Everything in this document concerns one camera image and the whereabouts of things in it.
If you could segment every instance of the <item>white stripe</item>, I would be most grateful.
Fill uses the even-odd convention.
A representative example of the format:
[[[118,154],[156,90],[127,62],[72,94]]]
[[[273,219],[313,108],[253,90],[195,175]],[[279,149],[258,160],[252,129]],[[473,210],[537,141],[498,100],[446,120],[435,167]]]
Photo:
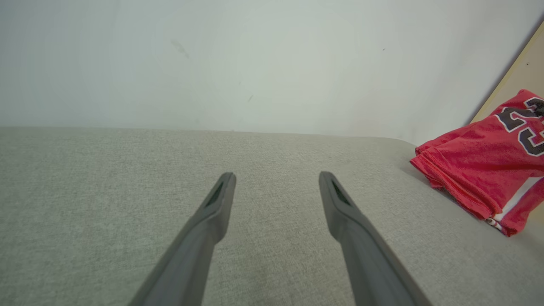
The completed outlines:
[[[501,232],[503,231],[503,227],[495,220],[491,219],[491,218],[487,218],[486,222],[491,225],[492,227],[500,230]]]
[[[524,196],[529,191],[529,189],[531,189],[531,187],[533,187],[533,185],[535,185],[541,178],[542,177],[528,178],[527,181],[525,181],[525,183],[523,183],[523,185],[521,185],[521,187],[516,191],[514,196],[506,203],[506,205],[504,205],[503,212],[496,214],[493,219],[501,221],[504,216],[506,216],[506,214],[509,213],[517,205],[521,197]]]

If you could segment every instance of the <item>basketball jersey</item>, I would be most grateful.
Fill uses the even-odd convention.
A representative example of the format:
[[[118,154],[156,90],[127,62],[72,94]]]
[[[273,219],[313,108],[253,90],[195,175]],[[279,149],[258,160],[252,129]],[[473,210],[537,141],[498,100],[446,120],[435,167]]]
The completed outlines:
[[[416,148],[410,162],[468,212],[507,236],[544,200],[544,100],[528,90]]]

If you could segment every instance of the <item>printed number 23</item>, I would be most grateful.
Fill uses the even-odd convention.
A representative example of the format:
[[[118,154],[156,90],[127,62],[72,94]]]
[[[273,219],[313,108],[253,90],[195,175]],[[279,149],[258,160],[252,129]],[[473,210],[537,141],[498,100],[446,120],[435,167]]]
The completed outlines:
[[[503,123],[504,127],[509,133],[527,123],[527,121],[521,118],[514,119],[512,114],[517,114],[519,117],[523,118],[539,118],[542,116],[542,114],[537,114],[534,112],[534,110],[540,110],[542,107],[544,107],[544,101],[541,99],[532,98],[525,101],[525,105],[527,106],[527,109],[505,107],[502,113],[495,115],[500,122]],[[537,133],[531,130],[530,127],[526,127],[519,132],[518,140],[529,155],[541,156],[544,154],[544,141],[541,143],[534,143],[533,139],[536,137],[536,135]]]

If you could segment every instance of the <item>white wall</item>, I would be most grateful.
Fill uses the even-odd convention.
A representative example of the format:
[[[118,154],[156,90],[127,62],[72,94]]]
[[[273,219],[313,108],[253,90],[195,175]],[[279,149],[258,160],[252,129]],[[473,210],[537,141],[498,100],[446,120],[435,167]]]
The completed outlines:
[[[384,136],[463,125],[542,0],[4,0],[0,125]]]

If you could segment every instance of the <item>gray sofa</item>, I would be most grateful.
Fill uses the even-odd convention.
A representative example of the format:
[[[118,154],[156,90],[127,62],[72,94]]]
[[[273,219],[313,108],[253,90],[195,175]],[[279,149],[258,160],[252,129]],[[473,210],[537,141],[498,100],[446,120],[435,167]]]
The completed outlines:
[[[542,225],[503,236],[431,189],[413,151],[386,138],[0,128],[0,304],[127,304],[232,171],[202,304],[353,305],[319,195],[328,170],[434,305],[542,305]]]

